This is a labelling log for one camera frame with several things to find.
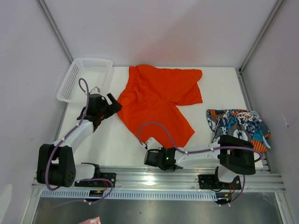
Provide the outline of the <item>patterned blue orange shorts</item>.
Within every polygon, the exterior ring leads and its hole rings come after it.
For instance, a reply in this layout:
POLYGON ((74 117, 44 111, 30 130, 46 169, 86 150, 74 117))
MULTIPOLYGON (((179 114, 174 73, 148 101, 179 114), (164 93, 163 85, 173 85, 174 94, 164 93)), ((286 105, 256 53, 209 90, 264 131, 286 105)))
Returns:
POLYGON ((252 143, 256 151, 263 153, 271 149, 268 143, 271 132, 256 111, 208 109, 206 119, 214 133, 212 142, 229 135, 252 143))

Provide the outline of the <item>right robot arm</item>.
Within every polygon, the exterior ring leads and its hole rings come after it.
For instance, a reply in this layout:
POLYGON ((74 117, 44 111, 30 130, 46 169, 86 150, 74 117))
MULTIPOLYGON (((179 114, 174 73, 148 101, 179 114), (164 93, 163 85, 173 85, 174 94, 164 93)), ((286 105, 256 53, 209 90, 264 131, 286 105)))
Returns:
POLYGON ((260 154, 253 144, 229 135, 222 135, 217 141, 201 147, 165 148, 154 138, 145 143, 144 164, 162 171, 214 166, 214 185, 224 188, 237 175, 256 173, 254 154, 260 154))

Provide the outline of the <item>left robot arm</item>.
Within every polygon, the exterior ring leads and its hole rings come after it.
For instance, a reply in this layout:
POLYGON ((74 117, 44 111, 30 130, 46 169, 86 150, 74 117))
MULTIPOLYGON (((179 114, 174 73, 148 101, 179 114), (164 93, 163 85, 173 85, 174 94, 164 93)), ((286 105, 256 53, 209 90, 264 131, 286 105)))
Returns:
POLYGON ((65 136, 52 144, 43 144, 39 149, 36 179, 49 190, 70 187, 74 182, 86 181, 90 186, 101 182, 98 164, 74 161, 74 152, 92 135, 103 120, 122 109, 120 103, 109 93, 106 97, 99 93, 89 93, 86 106, 76 119, 76 123, 65 136))

